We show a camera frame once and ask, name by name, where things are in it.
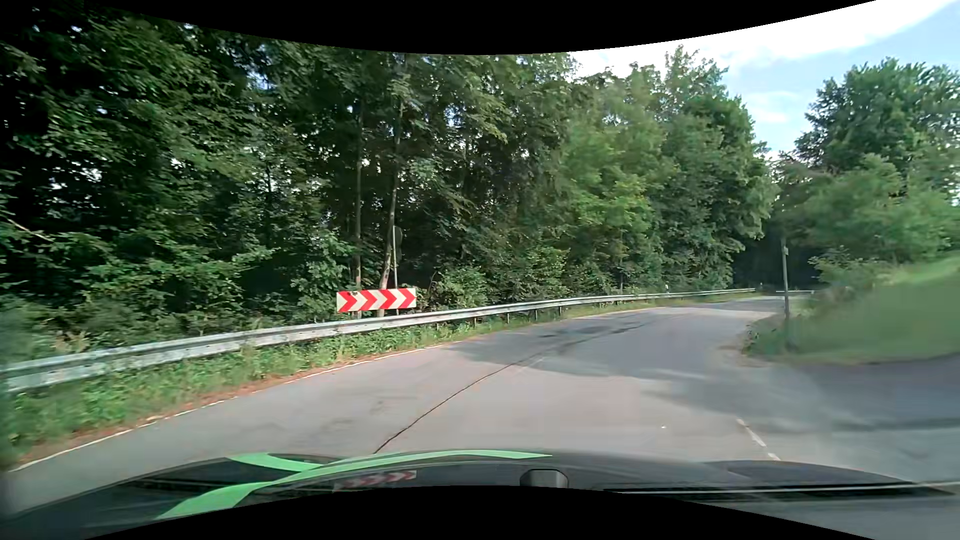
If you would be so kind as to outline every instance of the sky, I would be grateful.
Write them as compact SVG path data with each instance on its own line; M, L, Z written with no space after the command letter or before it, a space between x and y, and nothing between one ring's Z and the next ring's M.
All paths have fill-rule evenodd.
M578 75L630 63L662 67L678 44L729 69L724 83L743 97L757 137L770 155L793 148L809 129L804 118L817 89L841 80L854 65L886 57L960 69L960 0L875 0L765 26L664 43L573 53Z

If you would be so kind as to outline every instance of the car hood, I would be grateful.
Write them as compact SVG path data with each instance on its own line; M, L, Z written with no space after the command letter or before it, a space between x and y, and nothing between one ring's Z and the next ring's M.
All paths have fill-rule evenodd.
M242 454L189 463L33 508L4 538L91 538L207 511L359 489L567 487L697 502L946 494L862 471L770 460L686 462L549 450L447 450L337 457Z

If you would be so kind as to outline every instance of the red and white chevron sign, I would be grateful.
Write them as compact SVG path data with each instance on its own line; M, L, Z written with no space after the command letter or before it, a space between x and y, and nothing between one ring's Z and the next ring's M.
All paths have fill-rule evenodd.
M406 309L417 307L417 288L342 290L337 293L337 311L370 311L371 309Z

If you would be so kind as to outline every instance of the metal guardrail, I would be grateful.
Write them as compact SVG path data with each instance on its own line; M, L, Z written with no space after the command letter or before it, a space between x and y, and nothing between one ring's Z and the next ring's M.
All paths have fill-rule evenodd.
M6 379L8 392L19 392L30 388L51 386L60 382L89 379L115 371L139 369L169 362L177 362L188 358L231 353L239 351L244 347L258 348L284 343L298 343L321 337L461 321L550 307L582 306L609 302L653 300L657 298L713 296L754 291L755 289L747 288L697 292L589 296L561 300L521 302L501 306L469 307L466 309L451 309L447 311L426 311L391 317L370 317L254 331L236 331L16 362L0 369L0 374Z

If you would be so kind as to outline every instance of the weeds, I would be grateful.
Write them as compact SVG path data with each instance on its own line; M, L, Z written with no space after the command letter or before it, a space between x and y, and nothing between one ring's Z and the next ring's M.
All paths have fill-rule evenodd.
M960 274L942 262L898 269L895 282L848 299L812 305L791 318L785 350L782 317L754 323L745 351L789 362L836 364L917 360L960 354Z
M440 325L387 329L330 337L312 343L245 349L207 358L172 362L141 370L115 372L90 380L66 382L12 396L9 441L17 455L31 448L84 432L133 424L194 404L245 384L283 378L298 372L363 356L426 347L493 331L521 328L585 315L654 306L727 301L751 295L724 295L697 300L669 299L619 305L542 309Z

